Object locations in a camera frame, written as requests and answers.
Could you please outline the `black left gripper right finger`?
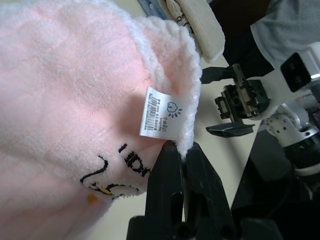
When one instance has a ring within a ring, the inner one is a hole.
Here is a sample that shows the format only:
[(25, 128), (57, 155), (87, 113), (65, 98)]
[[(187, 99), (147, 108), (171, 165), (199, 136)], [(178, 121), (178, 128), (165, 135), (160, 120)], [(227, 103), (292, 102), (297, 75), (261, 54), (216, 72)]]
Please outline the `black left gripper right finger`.
[(222, 180), (196, 142), (186, 156), (186, 174), (187, 222), (198, 232), (235, 232)]

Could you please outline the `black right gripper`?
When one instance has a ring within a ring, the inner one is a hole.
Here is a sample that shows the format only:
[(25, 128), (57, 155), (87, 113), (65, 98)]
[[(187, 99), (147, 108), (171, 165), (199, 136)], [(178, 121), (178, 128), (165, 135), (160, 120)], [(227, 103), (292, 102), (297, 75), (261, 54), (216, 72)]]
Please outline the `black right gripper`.
[[(202, 70), (201, 83), (210, 84), (233, 79), (233, 84), (223, 87), (221, 96), (215, 99), (220, 117), (231, 120), (250, 119), (267, 109), (270, 99), (259, 79), (246, 79), (241, 66), (208, 67)], [(208, 133), (218, 137), (241, 137), (254, 132), (254, 124), (223, 123), (207, 126)]]

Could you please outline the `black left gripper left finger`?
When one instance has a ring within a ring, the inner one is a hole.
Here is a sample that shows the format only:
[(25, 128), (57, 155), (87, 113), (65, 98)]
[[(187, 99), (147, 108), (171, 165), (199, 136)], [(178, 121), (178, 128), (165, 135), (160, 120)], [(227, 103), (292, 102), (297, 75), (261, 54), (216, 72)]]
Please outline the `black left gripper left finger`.
[(151, 170), (147, 183), (147, 216), (163, 223), (182, 221), (184, 180), (177, 146), (166, 141)]

